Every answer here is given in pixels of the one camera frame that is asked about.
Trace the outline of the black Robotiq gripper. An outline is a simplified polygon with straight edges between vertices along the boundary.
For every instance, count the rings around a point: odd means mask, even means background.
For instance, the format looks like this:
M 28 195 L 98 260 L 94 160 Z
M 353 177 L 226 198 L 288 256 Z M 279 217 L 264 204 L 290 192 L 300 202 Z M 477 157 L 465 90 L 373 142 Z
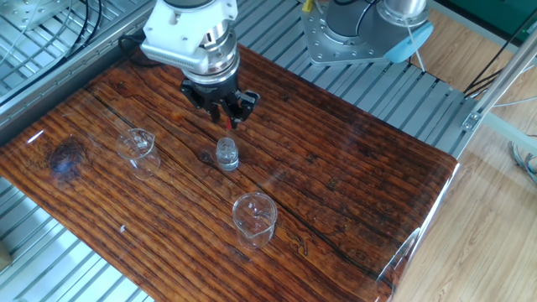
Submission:
M 222 100 L 222 109 L 228 115 L 231 129 L 245 122 L 260 100 L 260 95 L 253 91 L 240 91 L 238 77 L 232 76 L 216 84 L 200 84 L 185 78 L 180 91 L 197 109 L 203 109 L 211 116 L 213 123 L 220 120 L 217 104 Z

